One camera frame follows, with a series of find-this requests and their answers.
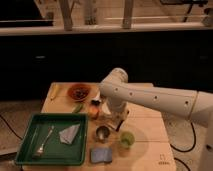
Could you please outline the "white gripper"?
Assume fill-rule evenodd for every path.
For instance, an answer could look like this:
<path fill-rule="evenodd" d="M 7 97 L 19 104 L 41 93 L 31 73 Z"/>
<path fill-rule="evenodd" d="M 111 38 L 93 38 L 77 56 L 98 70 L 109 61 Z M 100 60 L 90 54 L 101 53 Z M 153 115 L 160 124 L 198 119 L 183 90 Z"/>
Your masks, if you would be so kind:
<path fill-rule="evenodd" d="M 111 119 L 113 122 L 119 122 L 115 131 L 119 131 L 124 120 L 127 119 L 129 110 L 127 103 L 122 101 L 120 104 L 112 103 L 106 100 L 101 107 L 102 114 L 105 118 Z"/>

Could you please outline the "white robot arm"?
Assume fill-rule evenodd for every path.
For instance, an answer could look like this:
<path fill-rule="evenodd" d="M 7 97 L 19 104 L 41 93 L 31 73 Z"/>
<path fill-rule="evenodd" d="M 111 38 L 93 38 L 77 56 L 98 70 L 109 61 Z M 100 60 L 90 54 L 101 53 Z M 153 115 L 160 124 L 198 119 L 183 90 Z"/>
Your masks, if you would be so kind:
<path fill-rule="evenodd" d="M 122 68 L 114 68 L 99 84 L 107 107 L 120 119 L 126 103 L 176 115 L 207 128 L 198 171 L 213 171 L 213 93 L 162 87 L 137 86 L 128 82 Z"/>

